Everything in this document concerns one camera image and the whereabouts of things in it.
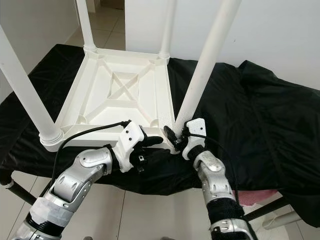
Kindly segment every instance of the pink object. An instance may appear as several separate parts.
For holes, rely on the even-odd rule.
[[[276,194],[277,190],[239,191],[239,202],[242,206],[252,206]]]

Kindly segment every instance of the tiled floor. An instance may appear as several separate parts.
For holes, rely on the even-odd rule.
[[[90,14],[92,34],[98,48],[125,50],[125,16],[121,10],[101,8]],[[66,42],[82,47],[80,29]],[[49,179],[21,172],[14,179],[38,196]],[[274,196],[261,204],[273,201]],[[245,208],[251,212],[259,206]],[[10,239],[26,217],[30,205],[0,188],[0,240]],[[292,211],[287,206],[251,222],[259,240],[318,240],[320,230],[302,221],[264,230],[265,218]],[[64,240],[209,240],[209,220],[202,191],[189,189],[170,196],[140,195],[114,186],[95,184],[63,232]]]
[[[123,10],[101,7],[96,13],[89,13],[92,36],[97,48],[125,50],[125,12]],[[81,28],[65,44],[83,47]]]

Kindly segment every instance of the robotic hand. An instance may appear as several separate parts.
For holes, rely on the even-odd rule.
[[[167,126],[164,131],[185,160],[193,161],[193,167],[202,182],[202,191],[211,222],[213,240],[257,240],[251,225],[246,221],[243,208],[236,202],[225,176],[224,164],[205,148],[205,120],[202,118],[186,122],[181,138]]]
[[[114,170],[139,172],[147,160],[143,147],[162,143],[162,137],[148,137],[130,122],[115,147],[88,149],[79,153],[43,197],[38,197],[13,240],[59,240],[61,233],[88,194],[92,184]]]

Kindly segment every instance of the black tarp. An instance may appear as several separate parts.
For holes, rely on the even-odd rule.
[[[82,48],[56,45],[29,77],[55,120],[82,62]],[[171,58],[168,74],[177,115],[197,62]],[[238,68],[217,63],[194,118],[204,118],[207,135],[232,156],[240,190],[277,189],[302,219],[320,226],[320,92],[277,78],[245,61]],[[38,131],[12,93],[0,106],[0,169],[50,177],[54,153],[39,142]],[[220,149],[208,147],[227,167]],[[64,148],[58,170],[88,147]],[[192,162],[167,150],[148,149],[143,174],[135,169],[105,176],[99,183],[141,194],[169,195],[201,187]]]

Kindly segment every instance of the black cable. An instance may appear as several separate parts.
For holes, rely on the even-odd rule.
[[[74,138],[77,138],[79,136],[88,134],[88,133],[92,133],[92,132],[103,130],[103,129],[109,129],[109,128],[113,128],[113,127],[116,127],[116,126],[123,126],[125,128],[130,122],[131,121],[129,120],[129,121],[117,122],[117,123],[106,125],[106,126],[98,126],[98,127],[95,127],[95,128],[89,129],[89,130],[85,130],[85,131],[79,132],[79,133],[77,133],[75,135],[72,135],[72,136],[68,137],[66,140],[64,140],[63,143],[60,145],[60,147],[59,147],[59,149],[58,149],[58,151],[56,152],[56,155],[55,155],[50,187],[55,183],[55,180],[56,180],[57,166],[58,166],[58,163],[59,163],[59,157],[60,157],[61,150],[64,148],[64,146],[70,140],[72,140]]]
[[[239,205],[240,202],[239,202],[239,193],[238,193],[238,179],[237,179],[236,171],[235,171],[233,163],[232,163],[232,157],[230,156],[229,152],[227,152],[227,150],[225,150],[225,148],[217,140],[213,139],[212,137],[199,135],[199,134],[192,134],[192,133],[188,133],[188,135],[193,136],[193,137],[203,138],[203,139],[206,139],[206,140],[216,144],[218,147],[220,147],[222,149],[222,151],[229,158],[229,163],[230,163],[232,175],[234,178],[234,197],[235,197],[236,203]]]

